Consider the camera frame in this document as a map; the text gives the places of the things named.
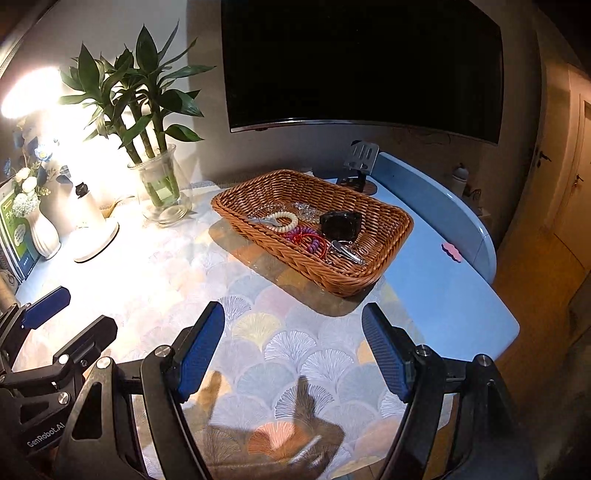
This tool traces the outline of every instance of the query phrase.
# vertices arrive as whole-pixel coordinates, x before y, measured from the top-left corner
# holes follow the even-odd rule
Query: metal bolt
[[[103,356],[96,361],[98,368],[107,368],[111,364],[111,359],[108,356]]]
[[[161,358],[168,356],[170,354],[170,347],[168,345],[160,345],[156,347],[154,351],[154,355],[159,356]]]
[[[476,356],[476,361],[483,367],[489,367],[490,365],[492,365],[492,358],[488,355],[484,355],[483,353]]]
[[[417,345],[415,350],[418,356],[429,356],[431,355],[431,349],[427,345]]]
[[[70,395],[66,392],[60,392],[57,396],[57,401],[62,405],[68,405]]]

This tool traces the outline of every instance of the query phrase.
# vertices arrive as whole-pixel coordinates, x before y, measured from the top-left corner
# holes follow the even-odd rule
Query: blue gripper pad
[[[223,307],[211,301],[189,331],[174,356],[178,368],[178,400],[186,402],[201,386],[213,353],[222,337],[225,323]]]
[[[390,325],[376,303],[363,307],[361,324],[388,389],[408,403],[416,376],[414,342],[402,328]]]
[[[56,313],[66,308],[70,304],[70,299],[70,291],[67,288],[57,287],[27,309],[22,326],[32,330],[38,329]]]

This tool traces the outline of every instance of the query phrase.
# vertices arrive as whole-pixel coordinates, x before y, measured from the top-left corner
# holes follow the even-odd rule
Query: bright light
[[[2,103],[2,115],[21,118],[36,110],[56,104],[61,95],[61,78],[57,68],[35,70],[21,78]]]

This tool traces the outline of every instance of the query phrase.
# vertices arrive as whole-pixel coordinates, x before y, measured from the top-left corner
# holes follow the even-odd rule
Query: woven rattan tray
[[[294,202],[307,203],[321,212],[361,212],[361,233],[352,248],[366,264],[356,265],[334,252],[326,255],[327,263],[248,219],[254,212],[264,216],[277,210],[274,205]],[[215,196],[212,207],[238,233],[340,297],[354,295],[378,281],[413,229],[412,217],[398,207],[292,170],[273,171],[225,190]],[[300,224],[318,228],[310,222]]]

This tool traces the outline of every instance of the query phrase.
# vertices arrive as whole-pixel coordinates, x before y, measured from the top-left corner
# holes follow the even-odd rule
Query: pink eraser
[[[462,261],[462,256],[460,255],[459,250],[450,242],[441,244],[441,248],[443,248],[443,251],[452,257],[456,262],[460,263]]]

